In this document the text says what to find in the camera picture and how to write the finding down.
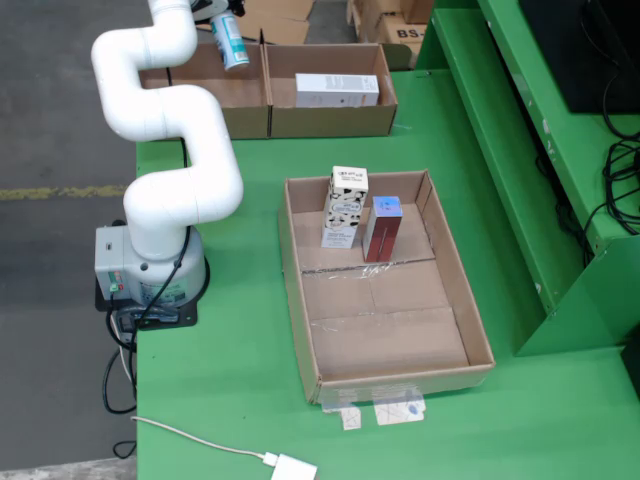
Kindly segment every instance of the white rectangular package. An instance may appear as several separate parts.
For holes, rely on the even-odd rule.
[[[333,167],[324,205],[322,248],[351,248],[368,191],[366,168]]]
[[[296,73],[296,107],[372,107],[379,95],[375,75]]]

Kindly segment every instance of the yellow floor line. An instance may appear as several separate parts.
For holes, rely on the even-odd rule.
[[[127,185],[104,185],[102,187],[42,187],[0,189],[0,202],[15,200],[47,200],[55,197],[91,198],[121,197]]]

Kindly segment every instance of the cow print carton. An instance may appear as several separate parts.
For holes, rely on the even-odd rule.
[[[368,191],[366,168],[333,167],[324,205],[322,248],[351,248]]]

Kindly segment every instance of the black monitor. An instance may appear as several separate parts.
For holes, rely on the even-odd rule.
[[[640,113],[640,1],[520,0],[529,27],[567,107]]]

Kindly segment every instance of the sticker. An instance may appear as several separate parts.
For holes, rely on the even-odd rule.
[[[401,402],[373,401],[378,425],[395,425],[398,423],[420,422],[424,420],[427,406],[424,397],[407,396]]]
[[[148,283],[140,282],[140,293],[142,301],[146,304],[151,303],[151,300],[158,294],[162,285],[150,285]],[[186,279],[179,280],[169,285],[160,298],[156,301],[156,305],[177,303],[184,300],[187,296],[187,281]]]
[[[360,203],[336,203],[331,209],[338,213],[359,213],[362,210]]]
[[[324,413],[339,413],[342,419],[342,428],[345,431],[357,430],[362,427],[362,412],[352,403],[340,406],[326,406],[322,404]]]

